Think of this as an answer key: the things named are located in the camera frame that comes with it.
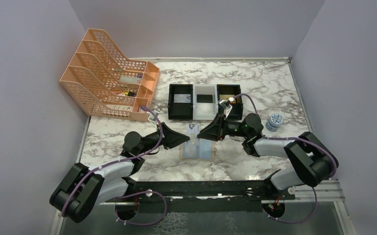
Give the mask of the silver VIP card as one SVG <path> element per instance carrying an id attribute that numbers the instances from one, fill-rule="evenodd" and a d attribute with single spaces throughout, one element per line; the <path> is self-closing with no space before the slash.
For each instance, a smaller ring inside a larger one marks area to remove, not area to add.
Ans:
<path id="1" fill-rule="evenodd" d="M 190 138 L 186 144 L 188 146 L 198 146 L 199 139 L 197 135 L 200 133 L 200 125 L 198 123 L 190 123 L 186 125 L 186 135 Z"/>
<path id="2" fill-rule="evenodd" d="M 183 146 L 183 154 L 182 157 L 184 159 L 198 159 L 198 146 L 195 144 L 185 144 Z"/>

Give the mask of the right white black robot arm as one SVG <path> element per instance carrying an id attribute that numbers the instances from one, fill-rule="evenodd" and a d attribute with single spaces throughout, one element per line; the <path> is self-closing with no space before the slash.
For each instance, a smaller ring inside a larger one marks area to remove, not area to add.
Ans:
<path id="1" fill-rule="evenodd" d="M 312 132 L 304 132 L 298 137 L 277 138 L 264 136 L 263 128 L 258 114 L 248 114 L 241 122 L 230 121 L 225 115 L 217 114 L 197 137 L 209 141 L 222 141 L 225 136 L 242 137 L 242 147 L 247 155 L 288 158 L 291 167 L 278 170 L 265 180 L 263 193 L 269 199 L 277 198 L 284 189 L 292 186 L 314 188 L 335 175 L 338 168 L 336 157 Z"/>

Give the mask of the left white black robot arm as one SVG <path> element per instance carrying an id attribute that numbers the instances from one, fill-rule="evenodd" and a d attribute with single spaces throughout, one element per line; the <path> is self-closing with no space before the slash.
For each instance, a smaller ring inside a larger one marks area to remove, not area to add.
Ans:
<path id="1" fill-rule="evenodd" d="M 50 196 L 49 203 L 64 217 L 79 223 L 97 204 L 115 197 L 129 201 L 135 189 L 125 179 L 140 170 L 144 156 L 159 146 L 171 149 L 189 140 L 189 136 L 172 130 L 164 122 L 157 126 L 157 131 L 144 137 L 131 131 L 125 135 L 123 151 L 116 160 L 95 167 L 74 164 Z"/>

